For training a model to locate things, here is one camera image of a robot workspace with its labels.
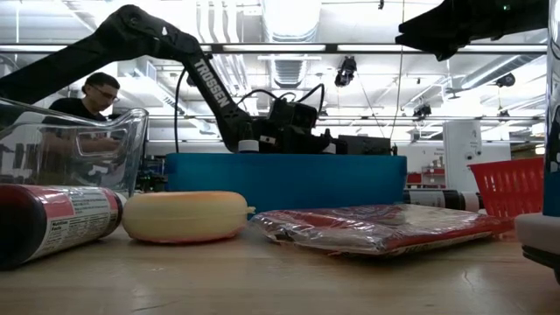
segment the yellow cheese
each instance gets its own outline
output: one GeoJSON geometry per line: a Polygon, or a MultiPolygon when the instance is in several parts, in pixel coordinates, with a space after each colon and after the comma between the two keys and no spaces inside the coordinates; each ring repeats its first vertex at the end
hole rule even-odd
{"type": "Polygon", "coordinates": [[[206,242],[235,236],[254,208],[236,192],[138,194],[124,206],[122,225],[147,242],[206,242]]]}

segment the wooden table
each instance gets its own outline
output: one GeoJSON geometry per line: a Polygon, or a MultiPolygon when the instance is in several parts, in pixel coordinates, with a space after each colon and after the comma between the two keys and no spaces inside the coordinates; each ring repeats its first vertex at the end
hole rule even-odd
{"type": "Polygon", "coordinates": [[[198,246],[104,241],[0,273],[0,314],[560,314],[550,269],[475,241],[379,262],[243,233],[198,246]]]}

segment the plastic-wrapped package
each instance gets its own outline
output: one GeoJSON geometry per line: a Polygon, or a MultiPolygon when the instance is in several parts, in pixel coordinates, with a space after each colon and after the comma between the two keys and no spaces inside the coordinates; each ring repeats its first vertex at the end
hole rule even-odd
{"type": "Polygon", "coordinates": [[[278,210],[250,221],[275,242],[331,252],[398,256],[497,235],[514,228],[511,218],[431,206],[351,206],[278,210]]]}

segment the teal box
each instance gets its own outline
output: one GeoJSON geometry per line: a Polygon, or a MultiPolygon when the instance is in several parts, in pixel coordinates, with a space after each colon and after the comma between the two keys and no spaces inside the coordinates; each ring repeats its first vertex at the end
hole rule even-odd
{"type": "Polygon", "coordinates": [[[257,212],[403,202],[406,157],[194,154],[166,157],[167,191],[240,193],[257,212]]]}

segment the red basket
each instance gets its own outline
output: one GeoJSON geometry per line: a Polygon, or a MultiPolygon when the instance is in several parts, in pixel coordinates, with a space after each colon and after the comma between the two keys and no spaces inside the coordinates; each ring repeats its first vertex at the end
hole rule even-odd
{"type": "Polygon", "coordinates": [[[489,215],[514,218],[543,210],[542,157],[469,167],[489,215]]]}

